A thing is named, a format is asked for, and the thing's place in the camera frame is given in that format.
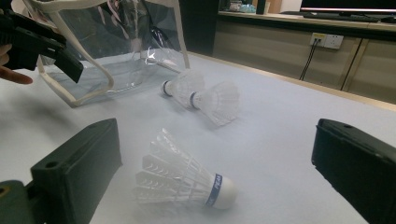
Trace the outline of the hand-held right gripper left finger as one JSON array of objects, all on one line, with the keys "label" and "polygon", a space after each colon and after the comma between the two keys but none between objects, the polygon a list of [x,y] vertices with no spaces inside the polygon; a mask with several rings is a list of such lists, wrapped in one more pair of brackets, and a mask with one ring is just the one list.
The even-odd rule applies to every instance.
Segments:
[{"label": "hand-held right gripper left finger", "polygon": [[47,196],[47,224],[89,224],[113,175],[122,166],[118,123],[95,122],[31,168]]}]

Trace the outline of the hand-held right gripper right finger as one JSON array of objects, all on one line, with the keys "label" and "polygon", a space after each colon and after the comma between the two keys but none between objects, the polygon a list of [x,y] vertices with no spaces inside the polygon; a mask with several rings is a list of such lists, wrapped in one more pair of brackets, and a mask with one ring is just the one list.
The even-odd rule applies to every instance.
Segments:
[{"label": "hand-held right gripper right finger", "polygon": [[396,147],[320,119],[311,162],[369,224],[396,224]]}]

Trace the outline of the clear plastic bag beige trim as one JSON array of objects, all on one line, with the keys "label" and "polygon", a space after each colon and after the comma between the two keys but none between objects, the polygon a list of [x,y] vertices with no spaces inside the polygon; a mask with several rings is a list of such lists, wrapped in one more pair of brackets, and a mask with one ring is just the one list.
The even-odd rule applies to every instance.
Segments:
[{"label": "clear plastic bag beige trim", "polygon": [[77,107],[190,67],[178,0],[22,0],[35,21],[55,29],[83,65],[74,81],[48,56],[40,76]]}]

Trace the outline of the white feather shuttlecock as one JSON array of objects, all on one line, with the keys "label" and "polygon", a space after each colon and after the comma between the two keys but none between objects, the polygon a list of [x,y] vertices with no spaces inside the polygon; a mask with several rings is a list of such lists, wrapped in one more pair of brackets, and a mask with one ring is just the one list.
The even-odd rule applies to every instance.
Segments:
[{"label": "white feather shuttlecock", "polygon": [[164,95],[173,97],[184,107],[191,107],[191,95],[205,88],[204,76],[196,70],[186,69],[161,86]]},{"label": "white feather shuttlecock", "polygon": [[210,89],[193,92],[190,104],[201,110],[216,125],[222,126],[236,119],[239,96],[236,85],[231,81],[224,81]]},{"label": "white feather shuttlecock", "polygon": [[196,202],[228,209],[237,197],[232,180],[207,171],[165,129],[150,143],[135,183],[133,194],[140,203]]}]

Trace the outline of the white tabletop board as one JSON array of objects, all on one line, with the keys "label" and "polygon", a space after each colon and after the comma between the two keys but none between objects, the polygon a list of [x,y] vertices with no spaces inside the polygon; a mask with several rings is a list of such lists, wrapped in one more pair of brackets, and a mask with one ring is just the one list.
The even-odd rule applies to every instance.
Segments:
[{"label": "white tabletop board", "polygon": [[[214,125],[161,94],[158,82],[77,108],[41,78],[0,81],[0,181],[29,182],[31,167],[96,121],[119,124],[122,166],[92,224],[365,224],[311,163],[316,126],[334,119],[396,147],[396,112],[192,56],[208,85],[240,92],[233,122]],[[238,196],[227,210],[191,203],[143,206],[134,176],[150,142],[165,129],[205,168],[229,177]]]}]

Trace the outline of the beige cabinet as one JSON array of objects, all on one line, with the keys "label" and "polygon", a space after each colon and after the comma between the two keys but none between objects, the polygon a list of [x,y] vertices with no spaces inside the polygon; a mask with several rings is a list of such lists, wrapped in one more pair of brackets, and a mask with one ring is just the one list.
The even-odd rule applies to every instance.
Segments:
[{"label": "beige cabinet", "polygon": [[[310,44],[313,33],[344,39],[326,49]],[[220,12],[213,55],[396,104],[396,24]]]}]

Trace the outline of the black keyboard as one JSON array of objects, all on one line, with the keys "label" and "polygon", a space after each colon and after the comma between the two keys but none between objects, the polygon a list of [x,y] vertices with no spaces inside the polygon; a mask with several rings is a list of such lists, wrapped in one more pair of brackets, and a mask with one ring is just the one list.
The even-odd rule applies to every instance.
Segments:
[{"label": "black keyboard", "polygon": [[283,15],[303,16],[306,19],[332,20],[332,21],[358,21],[358,22],[379,22],[381,19],[366,15],[343,14],[343,13],[317,13],[300,11],[283,11]]}]

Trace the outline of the black monitor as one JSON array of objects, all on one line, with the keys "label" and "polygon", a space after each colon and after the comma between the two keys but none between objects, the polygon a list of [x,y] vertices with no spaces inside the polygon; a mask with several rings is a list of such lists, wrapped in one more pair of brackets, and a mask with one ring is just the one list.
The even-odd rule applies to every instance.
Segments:
[{"label": "black monitor", "polygon": [[302,0],[300,10],[394,15],[396,0]]}]

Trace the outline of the white wall socket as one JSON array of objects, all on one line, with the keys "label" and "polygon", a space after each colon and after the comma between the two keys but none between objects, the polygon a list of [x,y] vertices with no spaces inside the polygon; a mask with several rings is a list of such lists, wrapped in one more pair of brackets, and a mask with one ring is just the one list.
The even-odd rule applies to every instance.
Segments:
[{"label": "white wall socket", "polygon": [[313,33],[311,35],[310,44],[326,49],[339,49],[342,45],[343,39],[344,37],[342,35]]}]

